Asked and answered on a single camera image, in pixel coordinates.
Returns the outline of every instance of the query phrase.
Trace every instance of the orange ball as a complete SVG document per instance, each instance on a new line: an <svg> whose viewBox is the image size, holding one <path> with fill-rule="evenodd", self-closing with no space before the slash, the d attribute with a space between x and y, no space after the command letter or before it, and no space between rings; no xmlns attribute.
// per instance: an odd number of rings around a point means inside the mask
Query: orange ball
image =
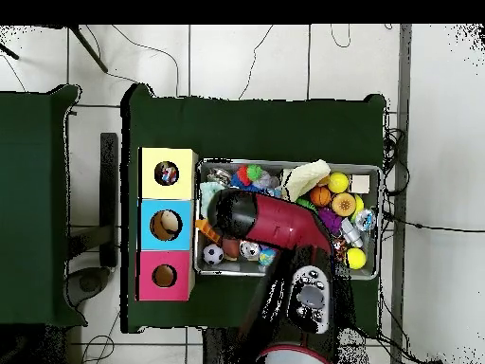
<svg viewBox="0 0 485 364"><path fill-rule="evenodd" d="M313 187L310 191L310 200L317 207L325 207L330 204L332 196L326 187Z"/></svg>

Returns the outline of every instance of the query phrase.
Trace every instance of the yellow box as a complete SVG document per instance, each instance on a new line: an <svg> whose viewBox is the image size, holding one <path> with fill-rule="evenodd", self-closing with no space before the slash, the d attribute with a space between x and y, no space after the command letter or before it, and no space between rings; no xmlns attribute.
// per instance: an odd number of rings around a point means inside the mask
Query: yellow box
<svg viewBox="0 0 485 364"><path fill-rule="evenodd" d="M141 196L161 200L193 199L196 163L197 154L191 149L141 148ZM160 183L173 179L171 164L176 167L177 179L173 184L162 185Z"/></svg>

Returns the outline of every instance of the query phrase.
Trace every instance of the gray metal tray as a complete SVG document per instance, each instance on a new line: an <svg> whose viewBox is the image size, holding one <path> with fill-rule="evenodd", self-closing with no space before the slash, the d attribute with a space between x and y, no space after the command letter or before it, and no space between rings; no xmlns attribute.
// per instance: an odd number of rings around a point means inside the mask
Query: gray metal tray
<svg viewBox="0 0 485 364"><path fill-rule="evenodd" d="M209 169L222 168L230 173L237 171L241 165L258 164L264 170L272 175L279 175L282 169L293 169L297 166L304 165L308 162L284 162L268 160L245 160L245 159L221 159L205 158L199 160L197 164L197 175L202 183L207 180ZM377 276L381 264L381 226L383 210L383 172L376 166L369 165L346 165L346 164L328 164L332 172L341 172L345 174L368 174L370 176L370 192L362 194L362 200L366 208L377 207L377 225L374 230L362 233L361 238L364 242L362 249L366 253L367 262L361 269L342 269L337 272L338 275L348 276L353 280L371 280ZM195 203L196 219L202 219L200 215L200 199ZM200 233L198 228L195 229L194 236L194 268L200 275L230 275L230 276L254 276L262 277L264 273L260 271L257 262L249 262L245 258L238 258L238 261L230 262L223 260L220 264L209 265L203 259L203 250L210 241Z"/></svg>

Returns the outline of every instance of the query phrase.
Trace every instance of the pink box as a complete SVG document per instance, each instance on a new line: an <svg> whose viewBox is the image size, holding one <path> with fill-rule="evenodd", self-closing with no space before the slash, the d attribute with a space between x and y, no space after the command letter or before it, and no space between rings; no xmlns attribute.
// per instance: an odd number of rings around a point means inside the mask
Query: pink box
<svg viewBox="0 0 485 364"><path fill-rule="evenodd" d="M139 300L187 301L194 285L191 262L191 251L140 251ZM162 264L174 271L168 287L153 281L155 269Z"/></svg>

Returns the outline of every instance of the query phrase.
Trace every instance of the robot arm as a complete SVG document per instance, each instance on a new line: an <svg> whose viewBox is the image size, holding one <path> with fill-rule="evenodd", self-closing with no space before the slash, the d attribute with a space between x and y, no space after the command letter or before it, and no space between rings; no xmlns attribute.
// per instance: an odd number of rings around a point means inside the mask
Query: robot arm
<svg viewBox="0 0 485 364"><path fill-rule="evenodd" d="M222 235L279 249L252 300L232 363L290 364L280 355L290 355L291 364L327 361L323 355L332 352L301 344L318 336L333 345L332 244L318 218L277 198L226 189L209 204L208 220Z"/></svg>

